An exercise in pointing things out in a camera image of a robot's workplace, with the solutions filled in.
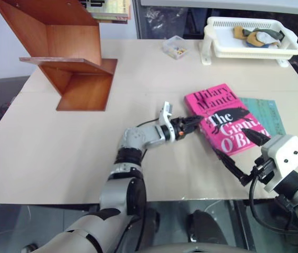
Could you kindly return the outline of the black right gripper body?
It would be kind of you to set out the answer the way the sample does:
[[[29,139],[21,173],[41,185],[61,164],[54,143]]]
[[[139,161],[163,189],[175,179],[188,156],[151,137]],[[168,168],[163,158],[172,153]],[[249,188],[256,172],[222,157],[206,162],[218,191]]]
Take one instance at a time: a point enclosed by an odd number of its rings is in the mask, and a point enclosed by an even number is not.
[[[262,156],[255,161],[251,174],[252,178],[257,178],[262,183],[269,183],[274,177],[275,162],[272,158],[265,159]]]

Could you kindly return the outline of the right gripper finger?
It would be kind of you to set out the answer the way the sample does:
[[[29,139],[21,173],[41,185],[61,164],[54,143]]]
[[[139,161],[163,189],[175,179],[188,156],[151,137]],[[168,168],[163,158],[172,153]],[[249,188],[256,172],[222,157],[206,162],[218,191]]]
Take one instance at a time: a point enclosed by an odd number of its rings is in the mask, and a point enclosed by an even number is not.
[[[246,186],[252,181],[252,175],[247,175],[241,169],[239,169],[236,166],[235,161],[230,158],[230,156],[219,149],[215,149],[215,153],[219,160],[222,161],[223,165],[229,170],[229,172],[239,180],[242,186]]]
[[[267,135],[253,129],[242,128],[241,130],[244,135],[257,146],[263,146],[270,140]]]

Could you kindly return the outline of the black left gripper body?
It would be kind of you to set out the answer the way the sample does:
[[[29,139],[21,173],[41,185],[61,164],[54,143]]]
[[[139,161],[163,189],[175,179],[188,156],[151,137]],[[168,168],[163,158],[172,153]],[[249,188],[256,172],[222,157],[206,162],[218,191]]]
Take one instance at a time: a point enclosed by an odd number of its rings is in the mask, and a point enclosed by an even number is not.
[[[176,139],[183,139],[187,134],[191,133],[190,121],[190,118],[174,118],[170,121]]]

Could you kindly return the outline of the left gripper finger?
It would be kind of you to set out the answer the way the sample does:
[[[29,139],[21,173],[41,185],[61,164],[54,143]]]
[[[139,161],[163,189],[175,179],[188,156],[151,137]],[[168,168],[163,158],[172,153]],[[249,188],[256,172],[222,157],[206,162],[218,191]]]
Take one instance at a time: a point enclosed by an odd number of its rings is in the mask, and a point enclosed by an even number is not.
[[[199,122],[191,121],[185,125],[185,134],[190,134],[194,132],[199,126]]]
[[[193,115],[183,118],[183,124],[199,124],[204,119],[204,116]]]

